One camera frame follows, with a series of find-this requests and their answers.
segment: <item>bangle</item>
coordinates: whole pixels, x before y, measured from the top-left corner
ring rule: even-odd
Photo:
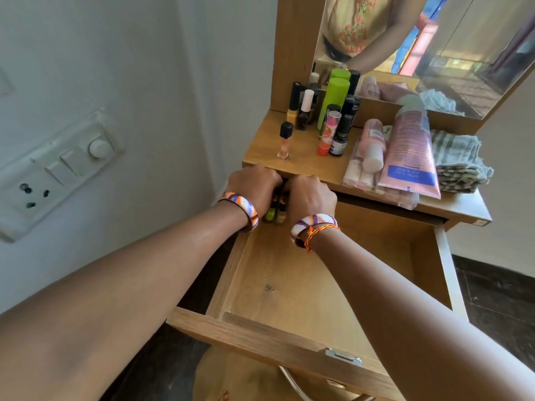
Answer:
[[[303,240],[299,239],[299,234],[309,227],[318,225],[318,223],[332,223],[334,225],[338,225],[336,219],[334,219],[334,217],[332,217],[331,215],[314,214],[306,216],[301,221],[296,222],[294,227],[291,229],[291,241],[300,248],[304,248],[304,242]]]
[[[258,226],[258,213],[256,212],[256,208],[243,195],[236,194],[235,192],[226,192],[217,200],[217,202],[223,200],[233,202],[244,210],[245,214],[249,217],[249,221],[251,221],[251,228],[248,231],[252,231]]]
[[[328,223],[327,225],[324,225],[322,227],[319,227],[317,229],[312,229],[312,227],[310,227],[308,229],[308,232],[307,232],[307,240],[304,242],[304,247],[307,249],[307,252],[312,252],[312,249],[309,247],[310,245],[310,241],[312,240],[312,238],[314,236],[316,236],[316,234],[318,232],[321,232],[323,231],[324,229],[329,229],[329,228],[336,228],[336,229],[340,229],[340,227],[338,225],[335,225],[333,223]]]

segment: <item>mirror frame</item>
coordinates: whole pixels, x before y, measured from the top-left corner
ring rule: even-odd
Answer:
[[[286,112],[292,82],[308,83],[316,53],[316,34],[320,31],[325,2],[326,0],[278,0],[270,109]],[[535,61],[482,119],[428,110],[431,128],[457,135],[475,135],[534,69]],[[353,126],[363,127],[369,118],[392,124],[399,108],[399,105],[391,102],[361,97],[361,107]]]

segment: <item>yellow fabric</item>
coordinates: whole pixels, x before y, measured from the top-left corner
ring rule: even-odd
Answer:
[[[295,375],[313,401],[349,401],[355,394]],[[193,401],[302,401],[277,366],[212,346],[195,372]]]
[[[340,52],[355,56],[382,34],[393,0],[327,0],[323,34]]]

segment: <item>blue label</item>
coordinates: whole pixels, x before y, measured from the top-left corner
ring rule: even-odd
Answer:
[[[410,181],[424,185],[435,185],[435,175],[422,170],[408,169],[401,166],[389,166],[388,176],[393,179]]]

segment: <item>striped cloth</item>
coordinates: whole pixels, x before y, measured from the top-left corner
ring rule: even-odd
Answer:
[[[441,191],[473,193],[490,181],[494,169],[478,156],[481,142],[477,136],[432,129],[431,141]]]

